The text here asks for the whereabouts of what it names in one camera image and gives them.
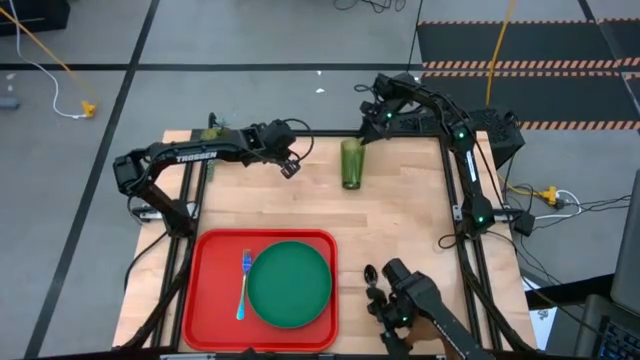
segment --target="green glass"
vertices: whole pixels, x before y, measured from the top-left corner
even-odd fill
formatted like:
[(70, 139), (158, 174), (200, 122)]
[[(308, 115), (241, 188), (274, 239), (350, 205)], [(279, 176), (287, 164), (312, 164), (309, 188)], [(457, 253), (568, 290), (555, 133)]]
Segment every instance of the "green glass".
[(365, 147), (358, 139), (347, 139), (340, 144), (342, 158), (342, 187), (347, 190), (360, 189)]

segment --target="floor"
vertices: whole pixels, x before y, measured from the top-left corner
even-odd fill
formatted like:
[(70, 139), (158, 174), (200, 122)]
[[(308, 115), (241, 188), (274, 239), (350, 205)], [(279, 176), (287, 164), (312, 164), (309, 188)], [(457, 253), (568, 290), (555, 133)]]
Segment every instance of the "floor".
[[(128, 64), (151, 0), (70, 3), (68, 28), (40, 38), (69, 63)], [(500, 20), (507, 4), (508, 0), (425, 0), (420, 18)], [(589, 4), (596, 17), (640, 17), (637, 0)], [(117, 107), (113, 114), (112, 109), (125, 71), (81, 73), (100, 98), (92, 120), (57, 117), (50, 107), (52, 85), (42, 73), (0, 71), (0, 94), (10, 93), (22, 102), (18, 111), (0, 112), (0, 168), (5, 169), (0, 187), (0, 228), (5, 234), (0, 241), (0, 358), (25, 355), (63, 250), (73, 258), (64, 283), (53, 283), (54, 291), (62, 288), (40, 355), (110, 347), (122, 279), (138, 234), (125, 211), (125, 198), (115, 188), (109, 166), (115, 156), (156, 141), (165, 129), (203, 127), (210, 111), (231, 126), (287, 116), (303, 118), (316, 129), (356, 128), (358, 104), (367, 96), (352, 91), (353, 85), (370, 83), (379, 71), (392, 74), (385, 70), (406, 63), (417, 8), (417, 1), (407, 1), (403, 11), (379, 15), (364, 4), (338, 11), (330, 0), (161, 0), (141, 64), (352, 63), (360, 64), (354, 69), (369, 71), (337, 71), (331, 66), (320, 66), (325, 69), (320, 72), (277, 67), (139, 71), (114, 133), (107, 124), (118, 113)], [(584, 15), (573, 0), (521, 0), (514, 19)], [(18, 62), (14, 41), (0, 38), (0, 63)], [(50, 63), (30, 41), (24, 41), (23, 52), (34, 61)], [(419, 62), (417, 54), (414, 63)], [(62, 89), (59, 107), (80, 111), (81, 91), (64, 73), (56, 76)], [(106, 166), (94, 167), (105, 133), (113, 134), (111, 143), (102, 145), (110, 145)], [(629, 193), (640, 168), (637, 132), (524, 131), (524, 137), (527, 145), (514, 162), (513, 183), (556, 185), (590, 201)], [(98, 181), (91, 196), (84, 190), (92, 172)], [(86, 219), (76, 216), (81, 205), (89, 206)], [(533, 213), (547, 211), (534, 203)], [(609, 273), (615, 267), (624, 216), (624, 210), (586, 214), (536, 231), (525, 244), (562, 281)], [(77, 232), (70, 235), (72, 228)], [(67, 241), (74, 243), (74, 238), (75, 249)], [(523, 268), (536, 273), (524, 263)], [(557, 328), (575, 326), (561, 317), (558, 321)], [(555, 334), (559, 332), (552, 332), (549, 349), (569, 353), (567, 340)]]

